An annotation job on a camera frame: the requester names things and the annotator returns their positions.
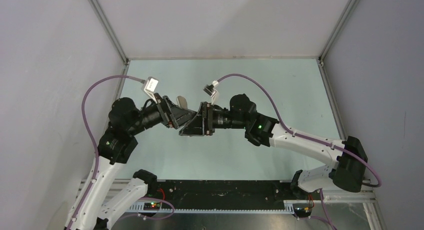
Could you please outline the beige remote control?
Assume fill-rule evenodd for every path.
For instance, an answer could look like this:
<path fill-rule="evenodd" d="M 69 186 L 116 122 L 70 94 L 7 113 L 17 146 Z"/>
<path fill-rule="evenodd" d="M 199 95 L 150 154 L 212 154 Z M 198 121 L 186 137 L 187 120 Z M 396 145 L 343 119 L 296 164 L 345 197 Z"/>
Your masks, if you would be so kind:
<path fill-rule="evenodd" d="M 189 110 L 188 102 L 187 102 L 185 97 L 178 96 L 176 99 L 177 99 L 176 101 L 177 101 L 177 105 L 179 106 L 179 108 Z"/>

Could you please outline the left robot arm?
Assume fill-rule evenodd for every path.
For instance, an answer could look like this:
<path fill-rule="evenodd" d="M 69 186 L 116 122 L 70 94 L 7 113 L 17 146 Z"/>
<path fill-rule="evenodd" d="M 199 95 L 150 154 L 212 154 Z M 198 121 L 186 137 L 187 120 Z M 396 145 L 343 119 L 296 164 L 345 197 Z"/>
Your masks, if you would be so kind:
<path fill-rule="evenodd" d="M 112 104 L 108 128 L 97 144 L 88 180 L 68 214 L 64 229 L 110 230 L 138 199 L 156 196 L 156 175 L 139 170 L 123 190 L 105 202 L 117 174 L 138 144 L 137 134 L 157 124 L 178 129 L 195 115 L 195 111 L 175 105 L 167 96 L 155 97 L 157 101 L 142 109 L 128 97 Z"/>

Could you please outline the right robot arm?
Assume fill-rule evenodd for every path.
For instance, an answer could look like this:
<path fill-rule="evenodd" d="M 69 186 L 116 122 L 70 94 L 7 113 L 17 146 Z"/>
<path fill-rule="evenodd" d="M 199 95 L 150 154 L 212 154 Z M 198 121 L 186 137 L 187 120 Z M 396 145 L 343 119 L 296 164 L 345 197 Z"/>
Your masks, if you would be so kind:
<path fill-rule="evenodd" d="M 211 136 L 216 129 L 244 129 L 244 137 L 255 146 L 283 148 L 322 162 L 321 167 L 295 173 L 290 191 L 297 199 L 331 186 L 352 193 L 361 191 L 368 158 L 356 137 L 327 139 L 285 129 L 277 119 L 258 113 L 256 104 L 245 94 L 233 96 L 228 109 L 201 103 L 179 134 Z"/>

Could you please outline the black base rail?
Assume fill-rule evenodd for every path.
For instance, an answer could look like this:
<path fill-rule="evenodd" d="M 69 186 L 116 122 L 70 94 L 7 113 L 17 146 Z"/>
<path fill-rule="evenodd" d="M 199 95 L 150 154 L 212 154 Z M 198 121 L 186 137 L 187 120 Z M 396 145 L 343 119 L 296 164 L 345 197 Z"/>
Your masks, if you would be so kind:
<path fill-rule="evenodd" d="M 279 180 L 164 180 L 146 196 L 168 201 L 176 210 L 189 211 L 286 210 L 286 201 L 319 199 L 317 192 L 307 193 Z"/>

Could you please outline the left aluminium frame post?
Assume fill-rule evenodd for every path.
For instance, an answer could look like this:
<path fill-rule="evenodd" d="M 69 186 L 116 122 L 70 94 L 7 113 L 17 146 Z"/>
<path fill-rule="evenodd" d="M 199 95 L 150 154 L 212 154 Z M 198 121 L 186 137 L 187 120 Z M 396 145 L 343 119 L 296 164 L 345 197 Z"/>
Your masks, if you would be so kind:
<path fill-rule="evenodd" d="M 109 22 L 107 15 L 105 11 L 102 8 L 102 5 L 99 0 L 88 0 L 90 3 L 95 15 L 99 19 L 99 22 L 101 26 L 103 27 L 106 35 L 108 36 L 109 40 L 111 41 L 112 46 L 116 50 L 120 60 L 124 65 L 128 65 L 129 59 L 127 55 L 125 54 L 125 51 L 111 25 Z"/>

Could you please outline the aluminium frame post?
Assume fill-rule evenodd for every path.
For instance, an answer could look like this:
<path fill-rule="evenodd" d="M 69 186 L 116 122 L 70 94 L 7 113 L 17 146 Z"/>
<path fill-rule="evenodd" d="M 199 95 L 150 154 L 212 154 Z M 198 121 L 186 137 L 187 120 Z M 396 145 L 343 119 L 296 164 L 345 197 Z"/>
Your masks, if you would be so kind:
<path fill-rule="evenodd" d="M 109 40 L 111 41 L 112 46 L 116 50 L 120 60 L 124 65 L 128 65 L 129 59 L 127 55 L 125 54 L 125 51 L 111 25 L 109 22 L 107 15 L 105 11 L 102 8 L 102 5 L 99 0 L 88 0 L 90 3 L 95 15 L 99 19 L 99 22 L 101 26 L 103 27 L 106 35 L 108 36 Z"/>
<path fill-rule="evenodd" d="M 341 34 L 342 29 L 346 25 L 348 19 L 351 17 L 353 11 L 356 9 L 358 3 L 360 0 L 348 0 L 346 6 L 344 7 L 339 19 L 336 22 L 335 27 L 333 28 L 328 40 L 326 41 L 320 55 L 319 55 L 319 62 L 323 64 L 325 58 L 327 57 L 328 53 L 330 52 L 332 46 L 336 42 L 336 39 Z"/>

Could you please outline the right aluminium frame post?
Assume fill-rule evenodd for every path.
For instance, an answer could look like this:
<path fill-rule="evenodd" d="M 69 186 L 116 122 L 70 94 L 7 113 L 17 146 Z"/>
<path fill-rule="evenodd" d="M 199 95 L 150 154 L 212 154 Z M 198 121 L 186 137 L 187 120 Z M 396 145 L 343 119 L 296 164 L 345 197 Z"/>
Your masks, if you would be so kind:
<path fill-rule="evenodd" d="M 353 11 L 356 9 L 358 3 L 360 0 L 348 0 L 346 6 L 344 7 L 339 19 L 336 22 L 335 27 L 333 28 L 328 40 L 326 41 L 320 55 L 319 55 L 319 62 L 323 64 L 325 58 L 327 57 L 328 53 L 330 52 L 332 46 L 336 42 L 336 39 L 341 34 L 342 29 L 346 25 L 348 19 L 351 17 Z"/>

